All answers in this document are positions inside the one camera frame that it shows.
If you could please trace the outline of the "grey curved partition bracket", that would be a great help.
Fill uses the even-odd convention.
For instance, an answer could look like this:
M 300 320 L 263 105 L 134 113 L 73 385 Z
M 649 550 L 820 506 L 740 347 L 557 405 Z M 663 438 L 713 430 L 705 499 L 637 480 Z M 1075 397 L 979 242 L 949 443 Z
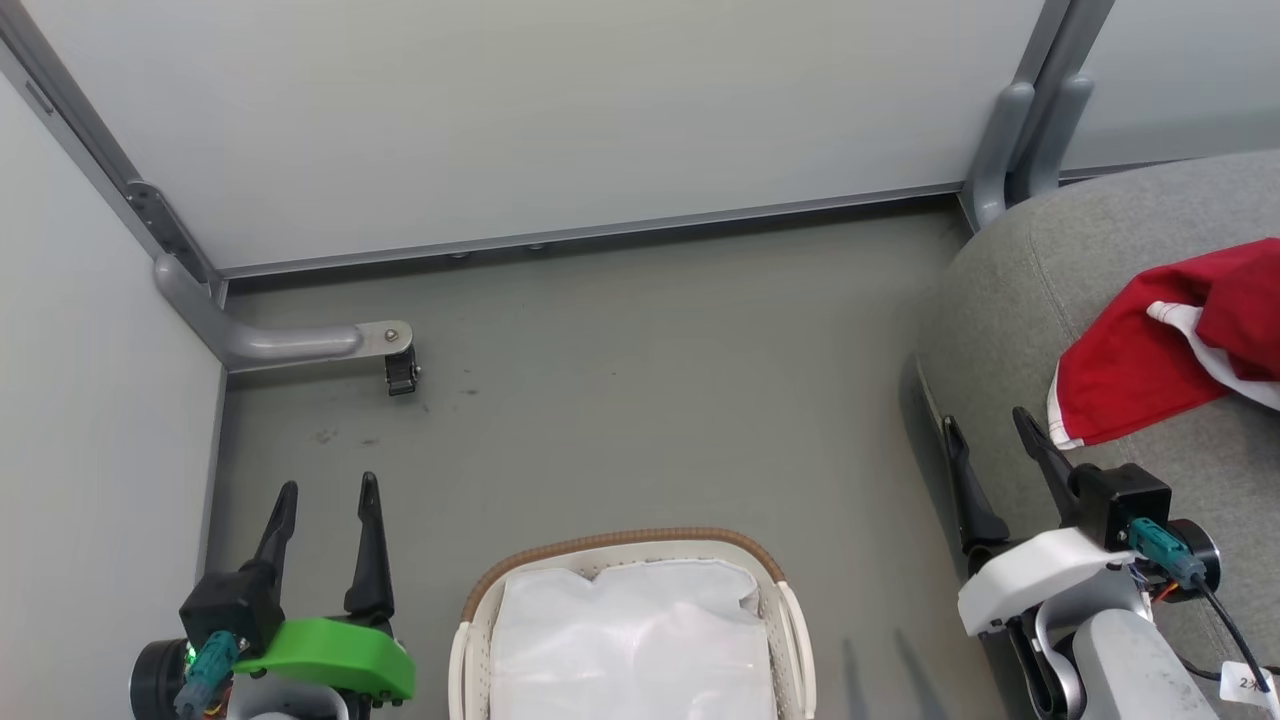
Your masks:
M 1030 82 L 1011 83 L 996 97 L 959 195 L 975 234 L 1007 209 L 1006 176 L 1034 99 L 1036 87 Z
M 1024 127 L 1006 179 L 1011 205 L 1055 191 L 1062 163 L 1094 91 L 1094 81 L 1080 73 L 1061 79 L 1051 91 L 1037 94 L 1046 104 Z

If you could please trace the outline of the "grey partition post with hinge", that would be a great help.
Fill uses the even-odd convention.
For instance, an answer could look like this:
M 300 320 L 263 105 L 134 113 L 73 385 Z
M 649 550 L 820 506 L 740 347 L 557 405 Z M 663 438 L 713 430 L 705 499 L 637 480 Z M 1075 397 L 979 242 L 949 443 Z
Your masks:
M 175 258 L 221 306 L 227 293 L 221 273 L 198 246 L 165 193 L 147 182 L 128 158 L 22 0 L 0 0 L 0 44 L 20 68 L 20 88 L 35 101 L 37 110 L 44 111 L 56 129 L 70 133 L 72 147 L 86 151 L 91 165 L 102 173 L 111 187 L 108 196 L 122 199 L 145 228 L 143 246 L 150 252 Z

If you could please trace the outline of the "red and white garment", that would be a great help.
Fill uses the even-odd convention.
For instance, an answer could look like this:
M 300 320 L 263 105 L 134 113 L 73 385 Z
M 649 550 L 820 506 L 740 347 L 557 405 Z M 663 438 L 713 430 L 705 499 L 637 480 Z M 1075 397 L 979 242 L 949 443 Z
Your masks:
M 1135 275 L 1059 359 L 1050 438 L 1102 445 L 1228 395 L 1280 413 L 1280 238 Z

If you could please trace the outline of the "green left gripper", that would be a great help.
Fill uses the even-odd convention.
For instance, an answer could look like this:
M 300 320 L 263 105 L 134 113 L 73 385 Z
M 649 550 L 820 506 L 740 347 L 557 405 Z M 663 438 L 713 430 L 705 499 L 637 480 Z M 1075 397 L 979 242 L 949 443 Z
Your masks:
M 280 487 L 252 557 L 275 574 L 284 570 L 298 496 L 296 480 Z M 413 700 L 416 662 L 393 635 L 370 628 L 390 626 L 396 614 L 381 496 L 372 471 L 362 474 L 357 516 L 358 551 L 344 596 L 348 623 L 330 618 L 287 620 L 265 653 L 233 666 L 236 675 L 278 675 L 366 694 L 372 701 Z

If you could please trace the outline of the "white basket liner bag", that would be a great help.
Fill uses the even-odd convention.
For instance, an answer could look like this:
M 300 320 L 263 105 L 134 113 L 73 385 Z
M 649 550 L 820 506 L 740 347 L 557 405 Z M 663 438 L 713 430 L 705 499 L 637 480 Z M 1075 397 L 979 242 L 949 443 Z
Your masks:
M 755 578 L 700 559 L 512 577 L 489 720 L 776 720 Z

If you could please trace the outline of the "cream laundry basket, woven rim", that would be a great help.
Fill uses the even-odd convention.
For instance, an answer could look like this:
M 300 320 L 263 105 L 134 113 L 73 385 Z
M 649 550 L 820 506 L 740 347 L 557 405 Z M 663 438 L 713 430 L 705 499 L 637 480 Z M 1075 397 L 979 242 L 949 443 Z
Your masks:
M 814 720 L 817 671 L 806 619 L 783 569 L 753 538 L 714 527 L 625 530 L 521 551 L 492 566 L 470 591 L 448 664 L 449 720 L 490 720 L 492 632 L 506 582 L 521 571 L 564 569 L 588 579 L 607 568 L 666 560 L 719 560 L 759 587 L 777 720 Z

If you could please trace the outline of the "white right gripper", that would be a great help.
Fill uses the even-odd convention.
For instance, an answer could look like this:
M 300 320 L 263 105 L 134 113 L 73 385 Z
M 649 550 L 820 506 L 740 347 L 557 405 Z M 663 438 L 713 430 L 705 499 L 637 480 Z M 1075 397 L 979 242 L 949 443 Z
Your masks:
M 1079 498 L 1070 482 L 1074 466 L 1029 410 L 1015 406 L 1012 424 L 1044 478 L 1060 527 L 1076 525 Z M 995 632 L 1107 566 L 1123 568 L 1140 556 L 1133 550 L 1107 551 L 1078 528 L 1046 530 L 1005 551 L 1010 546 L 1009 527 L 991 507 L 954 416 L 942 418 L 942 441 L 960 551 L 970 577 L 957 593 L 957 611 L 969 637 Z

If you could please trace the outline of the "grey aluminium partition rail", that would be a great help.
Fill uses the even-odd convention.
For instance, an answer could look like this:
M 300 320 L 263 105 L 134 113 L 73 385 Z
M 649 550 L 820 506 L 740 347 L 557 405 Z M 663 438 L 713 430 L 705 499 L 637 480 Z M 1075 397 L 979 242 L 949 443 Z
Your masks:
M 884 205 L 887 202 L 914 201 L 947 193 L 959 193 L 963 182 L 925 184 L 902 190 L 886 190 L 869 193 L 852 193 L 831 199 L 815 199 L 796 202 L 772 204 L 759 208 L 742 208 L 722 211 L 695 213 L 681 217 L 658 218 L 641 222 L 622 222 L 604 225 L 589 225 L 564 231 L 543 231 L 525 234 L 511 234 L 494 238 L 465 240 L 444 243 L 428 243 L 403 249 L 388 249 L 367 252 L 351 252 L 325 258 L 310 258 L 280 263 L 259 263 L 243 266 L 220 269 L 227 281 L 242 281 L 259 277 L 289 275 L 303 272 L 325 272 L 352 266 L 371 266 L 381 263 L 406 263 L 425 258 L 451 256 L 490 250 L 524 247 L 529 245 L 549 245 L 580 240 L 600 240 L 613 236 L 678 231 L 699 225 L 723 225 L 733 222 L 754 222 L 771 217 L 796 217 L 814 211 L 832 211 L 846 208 Z

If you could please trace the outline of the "grey plain partition post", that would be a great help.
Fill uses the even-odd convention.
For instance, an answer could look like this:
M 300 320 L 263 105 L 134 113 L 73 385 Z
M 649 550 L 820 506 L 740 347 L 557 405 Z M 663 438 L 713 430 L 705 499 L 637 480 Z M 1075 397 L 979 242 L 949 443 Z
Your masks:
M 1043 0 L 1012 82 L 1038 94 L 1080 70 L 1116 0 Z

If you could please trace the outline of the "grey partition foot with plate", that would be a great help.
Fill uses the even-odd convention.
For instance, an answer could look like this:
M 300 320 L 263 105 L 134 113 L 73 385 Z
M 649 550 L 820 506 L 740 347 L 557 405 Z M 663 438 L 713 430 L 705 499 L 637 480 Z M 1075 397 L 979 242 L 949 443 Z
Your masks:
M 228 372 L 389 357 L 413 346 L 407 322 L 262 328 L 228 315 L 172 255 L 154 260 L 154 283 Z

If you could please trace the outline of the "grey upholstered seat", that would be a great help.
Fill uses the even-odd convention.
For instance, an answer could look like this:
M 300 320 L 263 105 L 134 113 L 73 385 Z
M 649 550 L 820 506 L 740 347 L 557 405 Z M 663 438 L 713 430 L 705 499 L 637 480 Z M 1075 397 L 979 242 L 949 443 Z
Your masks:
M 940 420 L 954 416 L 995 512 L 1016 539 L 1059 527 L 1012 409 L 1050 434 L 1059 359 L 1138 274 L 1221 249 L 1280 238 L 1280 149 L 1148 167 L 1021 202 L 973 236 L 924 315 L 916 377 L 945 460 Z M 1134 462 L 1172 489 L 1171 515 L 1216 543 L 1221 582 L 1204 600 L 1155 606 L 1155 625 L 1193 673 L 1215 717 L 1271 720 L 1219 698 L 1224 661 L 1280 682 L 1280 413 L 1228 395 L 1123 438 L 1061 450 L 1075 464 Z M 1002 688 L 1019 688 L 1012 647 L 996 648 Z

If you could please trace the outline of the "grey glass partition rail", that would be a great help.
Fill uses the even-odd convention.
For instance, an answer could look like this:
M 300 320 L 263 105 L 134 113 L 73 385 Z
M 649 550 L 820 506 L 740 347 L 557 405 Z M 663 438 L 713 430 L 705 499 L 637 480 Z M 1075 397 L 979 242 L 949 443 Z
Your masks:
M 1125 164 L 1106 165 L 1106 167 L 1076 168 L 1076 169 L 1070 169 L 1070 170 L 1062 170 L 1060 173 L 1060 177 L 1059 177 L 1059 183 L 1061 186 L 1065 186 L 1065 184 L 1071 184 L 1071 183 L 1076 183 L 1076 182 L 1083 182 L 1083 181 L 1093 179 L 1093 178 L 1097 178 L 1097 177 L 1114 176 L 1114 174 L 1119 174 L 1119 173 L 1124 173 L 1124 172 L 1139 170 L 1139 169 L 1144 169 L 1144 168 L 1148 168 L 1148 167 L 1161 167 L 1161 165 L 1166 165 L 1166 164 L 1185 161 L 1185 160 L 1187 160 L 1185 158 L 1179 158 L 1179 159 L 1172 159 L 1172 160 L 1137 161 L 1137 163 L 1125 163 Z

